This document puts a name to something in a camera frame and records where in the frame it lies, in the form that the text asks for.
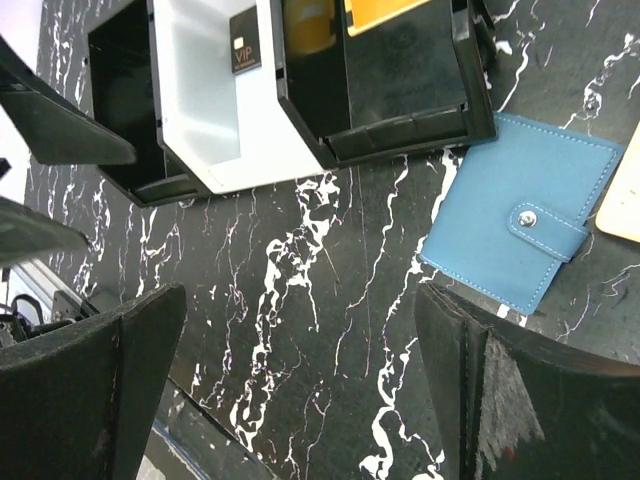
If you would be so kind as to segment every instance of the yellow card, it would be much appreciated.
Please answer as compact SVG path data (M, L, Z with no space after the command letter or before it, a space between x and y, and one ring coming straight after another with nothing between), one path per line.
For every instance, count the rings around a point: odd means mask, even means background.
M355 37L430 0L344 0L349 35Z

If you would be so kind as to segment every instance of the wallet snap button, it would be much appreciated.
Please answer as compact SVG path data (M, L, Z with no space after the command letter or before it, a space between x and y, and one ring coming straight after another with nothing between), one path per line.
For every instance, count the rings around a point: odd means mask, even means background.
M518 223L520 224L520 226L525 228L533 227L537 221L538 216L531 210L527 210L526 212L522 212L520 215L518 215Z

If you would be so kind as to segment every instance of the black object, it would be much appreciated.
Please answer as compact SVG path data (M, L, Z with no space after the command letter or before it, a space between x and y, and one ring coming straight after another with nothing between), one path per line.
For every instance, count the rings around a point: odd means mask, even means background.
M241 45L236 40L241 38ZM239 75L262 65L258 7L251 7L229 20L231 42L231 71Z
M278 99L324 168L496 136L483 0L431 0L356 37L334 0L335 42L303 56L285 33L301 20L283 13L289 1L271 0Z
M0 197L0 268L45 253L87 245L80 232Z
M451 480L636 478L640 367L421 286L415 319Z
M131 142L138 157L100 170L141 207L211 195L162 140L152 13L151 1L121 2L86 35L94 116Z
M11 170L9 160L6 158L0 158L0 180L2 180L2 177L4 177L9 170Z
M166 286L0 350L0 478L136 477L186 312Z
M136 160L131 144L58 95L2 36L0 105L42 164L118 165Z

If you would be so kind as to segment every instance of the white wall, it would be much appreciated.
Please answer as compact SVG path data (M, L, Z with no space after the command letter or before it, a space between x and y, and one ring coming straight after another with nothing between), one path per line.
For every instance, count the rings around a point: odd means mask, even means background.
M35 71L38 60L42 0L0 0L0 35ZM29 149L0 107L0 157L11 171L0 180L0 195L24 202L29 168Z

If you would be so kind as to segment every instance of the white stitching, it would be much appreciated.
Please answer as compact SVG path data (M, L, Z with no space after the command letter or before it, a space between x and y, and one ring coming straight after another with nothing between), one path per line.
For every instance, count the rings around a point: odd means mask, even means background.
M589 203L591 202L591 199L593 198L593 195L595 194L596 190L598 189L598 187L600 186L600 184L602 183L602 180L604 179L604 177L607 175L607 172L611 169L611 166L614 162L614 160L616 159L616 157L618 156L618 152L613 149L613 148L609 148L609 147L605 147L603 145L597 145L595 143L590 143L590 142L586 142L584 140L580 140L578 138L574 138L574 137L569 137L566 135L562 135L561 133L558 132L554 132L551 130L546 130L540 127L535 127L533 125L528 125L526 123L522 123L519 122L517 120L511 119L511 118L507 118L503 115L497 114L496 115L497 118L499 118L502 121L508 122L508 123L512 123L514 125L520 125L522 127L526 127L529 128L531 130L537 130L539 132L542 133L547 133L550 135L554 135L556 137L560 137L560 138L564 138L565 140L570 140L572 142L576 142L576 143L582 143L584 145L588 145L591 147L595 147L601 150L607 150L609 152L611 152L611 158L609 159L609 162L605 165L604 170L602 171L602 174L600 175L600 178L598 179L598 181L596 182L595 186L593 187L593 189L591 190L591 193L589 194L589 197L587 198L586 202L584 203L582 210L580 210L580 213L578 214L578 216L576 217L576 221L578 221L580 219L580 217L582 216L582 214L584 213L584 211L587 209L587 206L589 205ZM540 294L540 290L542 290L542 285L544 285L544 283L547 281L547 278L549 277L549 275L551 274L551 270L555 267L559 267L560 265L560 261L559 260L553 260L551 262L551 265L549 265L549 268L547 269L544 277L542 278L542 280L540 281L540 283L538 284L538 288L536 289L536 291L534 292L533 296L531 297L531 300L529 301L529 303L527 304L526 308L525 307L521 307L519 305L516 305L512 302L509 302L506 299L501 298L499 295L496 295L493 292L490 292L489 290L486 290L482 287L480 287L479 285L476 285L473 282L470 282L469 280L467 280L466 278L464 278L461 275L458 275L454 272L452 272L451 270L449 270L448 268L445 268L441 265L438 265L436 262L427 259L426 257L422 257L425 261L427 261L428 263L431 263L432 265L434 265L435 267L437 267L439 270L442 270L443 272L446 272L449 276L452 276L453 278L457 278L458 280L466 283L467 285L470 285L471 287L475 288L476 290L479 290L480 292L489 295L490 297L493 297L499 301L501 301L502 303L504 303L505 305L509 305L510 307L513 307L515 309L521 309L521 310L528 310L529 308L531 308L531 305L533 305L533 302L536 300L536 298L538 297L538 295Z
M546 213L547 215L549 215L549 216L550 216L551 218L553 218L554 220L558 220L560 223L565 224L567 227L569 227L569 228L571 228L571 229L575 230L576 232L578 232L578 233L580 233L580 234L583 234L583 235L584 235L584 233L585 233L585 232L584 232L584 230L580 230L580 229L579 229L578 227L576 227L575 225L571 225L569 222L567 222L567 221L565 221L565 220L561 219L560 217L558 217L558 216L554 215L553 213L551 213L551 212L550 212L550 211L548 211L548 210L545 210L545 209L544 209L544 208L542 208L542 207L538 207L537 205L534 205L533 203L529 203L529 202L521 203L520 205L518 205L518 206L516 207L516 209L518 209L518 208L522 208L522 207L524 207L525 205L529 205L531 208L534 208L534 209L538 210L539 212Z
M609 162L605 165L605 168L602 171L602 174L600 175L600 178L598 178L598 181L594 185L593 190L591 190L591 193L589 194L589 197L587 198L587 201L584 203L584 205L582 207L582 210L580 210L580 213L578 214L578 216L576 218L576 220L578 220L582 216L584 211L587 209L587 205L589 205L589 203L591 203L591 199L593 198L593 195L595 194L596 190L598 189L598 187L602 183L602 180L604 180L604 177L607 175L607 172L611 168L611 166L613 164L613 161L618 156L618 152L615 149L609 148L609 147L605 147L604 145L597 145L595 143L586 142L586 141L580 140L578 138L568 137L568 136L563 135L563 134L558 133L558 132L554 132L554 131L551 131L551 130L546 130L546 129L541 128L541 127L534 127L533 125L528 125L526 123L522 123L522 122L519 122L517 120L511 119L511 118L507 118L507 117L504 117L504 116L499 115L499 114L497 115L497 117L500 118L501 120L505 121L505 122L512 123L514 125L520 125L522 127L526 127L526 128L531 129L531 130L537 130L537 131L542 132L542 133L548 133L549 135L554 135L556 137L564 138L565 140L570 140L570 141L576 142L576 143L582 143L582 144L590 146L590 147L595 147L595 148L599 148L600 150L607 150L607 151L611 152L611 158L609 159Z
M457 280L460 280L463 283L466 283L467 285L475 288L476 290L492 297L495 298L496 300L504 303L505 305L509 305L512 308L518 309L518 310L528 310L531 307L531 304L533 303L533 300L529 302L529 304L526 307L523 307L521 305L517 305L513 302L510 302L509 300L507 300L506 298L502 298L500 295L497 295L489 290L487 290L486 288L482 288L480 285L477 285L475 283L473 283L472 281L464 278L462 275L459 275L451 270L449 270L446 267L443 267L442 265L439 265L438 263L434 262L433 260L422 256L422 259L427 262L430 263L431 265L433 265L434 267L436 267L438 270L441 270L442 272L445 272L447 275L449 275L450 277L453 277ZM542 282L540 282L540 285L538 285L538 289L536 290L536 292L533 295L533 298L535 299L536 296L538 295L538 293L540 293L540 289L542 288L542 284L547 280L547 278L549 277L549 274L551 273L551 270L554 267L558 267L560 265L560 261L559 260L553 260L551 262L551 265L549 265L549 268L547 269L547 272L544 275L544 278L542 279Z
M516 235L518 235L520 237L526 238L527 240L531 240L533 243L535 243L536 245L544 248L548 252L551 252L551 253L559 256L560 258L562 258L564 261L569 262L571 260L571 257L554 250L549 245L546 245L546 244L536 240L535 238L527 235L522 230L518 229L517 225L515 224L515 222L517 221L516 215L518 215L520 213L520 210L522 210L522 207L526 207L526 206L529 206L529 207L531 207L531 208L533 208L535 210L538 210L540 213L547 214L551 218L554 218L554 219L558 220L560 223L562 223L562 224L566 225L567 227L571 228L572 230L578 232L583 237L585 236L585 232L583 230L580 230L579 228L576 228L574 225L571 225L570 223L565 222L561 218L553 215L551 212L548 212L548 211L544 210L543 208L538 207L537 205L534 205L533 203L529 203L529 202L521 203L516 208L514 208L513 211L511 212L511 215L509 216L509 230L511 230L513 233L515 233Z
M520 230L518 230L518 229L517 229L514 225L512 225L511 223L509 223L509 229L510 229L513 233L515 233L516 235L521 236L521 237L524 237L524 238L526 238L527 240L531 240L533 243L535 243L536 245L538 245L538 246L542 247L543 249L547 250L548 252L551 252L551 253L556 254L556 255L557 255L557 256L559 256L562 260L564 260L565 262L568 262L569 260L571 260L571 257L567 257L566 255L564 255L564 254L562 254L562 253L560 253L560 252L556 252L556 251L555 251L553 248L551 248L550 246L545 245L545 244L544 244L544 243L542 243L542 242L539 242L538 240L536 240L536 239L535 239L535 238L533 238L533 237L530 237L529 235L527 235L527 234L526 234L526 233L524 233L524 232L521 232Z

